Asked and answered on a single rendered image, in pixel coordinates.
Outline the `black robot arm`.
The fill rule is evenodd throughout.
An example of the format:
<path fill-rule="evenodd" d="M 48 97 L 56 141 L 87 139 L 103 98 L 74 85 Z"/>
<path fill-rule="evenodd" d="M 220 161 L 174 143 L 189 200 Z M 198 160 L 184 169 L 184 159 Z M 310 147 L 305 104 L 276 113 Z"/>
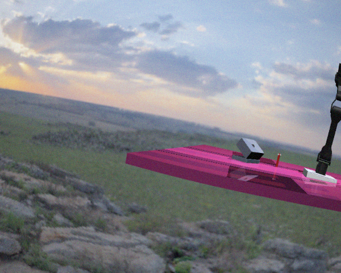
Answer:
<path fill-rule="evenodd" d="M 335 83 L 336 83 L 336 87 L 337 87 L 337 94 L 335 97 L 336 99 L 333 101 L 333 103 L 336 100 L 341 101 L 341 64 L 340 63 L 339 63 L 338 72 L 335 75 Z M 325 144 L 325 146 L 322 147 L 322 150 L 318 154 L 317 162 L 319 162 L 319 163 L 317 164 L 317 167 L 315 170 L 316 173 L 319 173 L 319 174 L 324 175 L 324 176 L 326 174 L 327 167 L 330 166 L 330 164 L 331 164 L 331 159 L 332 159 L 331 146 L 332 146 L 332 142 L 334 140 L 336 127 L 337 127 L 338 123 L 341 121 L 341 108 L 337 107 L 337 106 L 332 106 L 333 103 L 331 104 L 331 109 L 330 109 L 331 126 L 329 129 L 326 144 Z M 324 161 L 324 162 L 328 162 L 329 164 L 324 163 L 324 162 L 320 162 L 319 160 Z"/>

